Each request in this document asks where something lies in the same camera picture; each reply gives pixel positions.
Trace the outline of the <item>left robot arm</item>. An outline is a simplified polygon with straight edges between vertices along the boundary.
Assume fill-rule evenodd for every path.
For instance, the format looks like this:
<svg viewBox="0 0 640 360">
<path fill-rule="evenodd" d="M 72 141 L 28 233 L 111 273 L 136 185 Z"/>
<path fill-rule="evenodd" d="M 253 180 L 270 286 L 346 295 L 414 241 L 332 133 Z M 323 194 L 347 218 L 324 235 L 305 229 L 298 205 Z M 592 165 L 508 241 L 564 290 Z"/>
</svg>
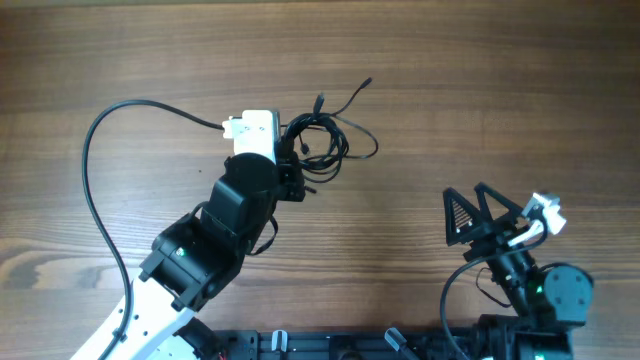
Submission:
<svg viewBox="0 0 640 360">
<path fill-rule="evenodd" d="M 225 162 L 209 200 L 161 232 L 128 293 L 75 353 L 77 359 L 147 359 L 173 342 L 240 272 L 280 201 L 301 201 L 304 179 L 293 140 L 275 157 L 243 153 Z"/>
</svg>

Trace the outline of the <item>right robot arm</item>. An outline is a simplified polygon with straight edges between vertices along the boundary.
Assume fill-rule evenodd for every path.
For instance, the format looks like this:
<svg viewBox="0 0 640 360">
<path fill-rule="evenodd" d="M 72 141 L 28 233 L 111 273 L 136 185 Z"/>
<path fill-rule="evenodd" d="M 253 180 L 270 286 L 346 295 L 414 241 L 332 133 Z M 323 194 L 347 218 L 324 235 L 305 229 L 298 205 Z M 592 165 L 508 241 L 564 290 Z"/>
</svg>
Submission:
<svg viewBox="0 0 640 360">
<path fill-rule="evenodd" d="M 461 359 L 571 359 L 573 330 L 584 326 L 595 281 L 566 262 L 537 265 L 531 252 L 566 224 L 558 196 L 535 193 L 520 206 L 484 183 L 469 202 L 453 188 L 443 192 L 446 243 L 468 245 L 464 265 L 447 279 L 439 316 L 449 348 Z M 482 315 L 465 338 L 453 334 L 447 296 L 466 271 L 489 270 L 514 315 Z"/>
</svg>

